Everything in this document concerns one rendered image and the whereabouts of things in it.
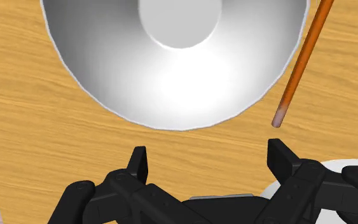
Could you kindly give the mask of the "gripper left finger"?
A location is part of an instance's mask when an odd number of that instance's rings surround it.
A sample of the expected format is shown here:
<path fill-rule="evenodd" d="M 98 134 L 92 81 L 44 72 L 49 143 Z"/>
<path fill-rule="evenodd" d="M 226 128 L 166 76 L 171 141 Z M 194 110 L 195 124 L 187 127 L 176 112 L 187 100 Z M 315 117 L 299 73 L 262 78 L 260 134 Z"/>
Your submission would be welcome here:
<path fill-rule="evenodd" d="M 125 169 L 111 171 L 102 184 L 73 182 L 64 190 L 48 224 L 102 224 L 104 221 L 131 221 L 144 224 L 211 224 L 154 184 L 146 184 L 148 161 L 146 148 L 134 148 Z"/>

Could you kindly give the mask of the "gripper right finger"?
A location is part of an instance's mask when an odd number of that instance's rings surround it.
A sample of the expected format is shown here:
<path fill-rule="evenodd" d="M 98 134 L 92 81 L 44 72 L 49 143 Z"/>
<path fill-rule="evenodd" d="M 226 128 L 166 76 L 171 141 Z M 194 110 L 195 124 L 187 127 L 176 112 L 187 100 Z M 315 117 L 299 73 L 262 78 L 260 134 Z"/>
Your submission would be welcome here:
<path fill-rule="evenodd" d="M 335 211 L 345 224 L 358 224 L 358 165 L 333 172 L 299 158 L 280 139 L 269 139 L 267 166 L 280 187 L 254 224 L 316 224 L 322 209 Z"/>

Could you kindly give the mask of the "white round plate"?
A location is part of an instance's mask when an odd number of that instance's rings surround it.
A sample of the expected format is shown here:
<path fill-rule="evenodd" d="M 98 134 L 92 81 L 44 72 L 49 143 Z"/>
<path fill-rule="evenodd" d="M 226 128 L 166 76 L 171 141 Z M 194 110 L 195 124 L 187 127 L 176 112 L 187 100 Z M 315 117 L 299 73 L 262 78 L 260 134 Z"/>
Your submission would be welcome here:
<path fill-rule="evenodd" d="M 338 160 L 328 160 L 321 162 L 323 166 L 327 169 L 341 173 L 341 170 L 349 165 L 357 165 L 358 159 L 338 159 Z M 260 194 L 261 197 L 266 199 L 271 199 L 273 194 L 278 190 L 280 183 L 274 181 L 272 184 L 267 186 L 265 190 Z M 315 224 L 346 224 L 335 211 L 328 209 L 322 209 L 320 215 Z"/>

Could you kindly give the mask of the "orange pencil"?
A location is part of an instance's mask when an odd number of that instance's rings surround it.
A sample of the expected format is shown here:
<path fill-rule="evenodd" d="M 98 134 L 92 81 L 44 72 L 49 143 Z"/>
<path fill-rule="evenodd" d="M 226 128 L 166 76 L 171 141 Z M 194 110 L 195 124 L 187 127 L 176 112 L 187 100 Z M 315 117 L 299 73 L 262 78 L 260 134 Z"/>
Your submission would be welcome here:
<path fill-rule="evenodd" d="M 273 117 L 272 126 L 274 128 L 279 128 L 282 125 L 284 117 L 289 109 L 295 91 L 300 83 L 301 77 L 303 76 L 308 61 L 310 60 L 313 49 L 321 34 L 321 31 L 327 20 L 333 3 L 334 0 L 320 0 L 319 6 L 312 20 L 303 46 L 301 47 L 301 51 L 293 67 L 291 76 L 287 82 L 284 93 L 282 94 L 279 106 L 277 107 L 277 110 Z"/>

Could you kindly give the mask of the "white bowl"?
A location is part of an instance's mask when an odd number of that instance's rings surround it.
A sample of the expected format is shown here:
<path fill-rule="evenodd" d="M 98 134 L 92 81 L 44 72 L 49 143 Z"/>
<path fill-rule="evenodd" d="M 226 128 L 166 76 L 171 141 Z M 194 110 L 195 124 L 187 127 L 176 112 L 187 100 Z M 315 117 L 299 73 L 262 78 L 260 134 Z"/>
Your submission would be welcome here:
<path fill-rule="evenodd" d="M 80 88 L 125 120 L 157 130 L 202 129 L 260 101 L 301 43 L 310 0 L 39 0 L 59 59 Z M 151 35 L 144 14 L 173 33 L 217 8 L 187 48 Z"/>

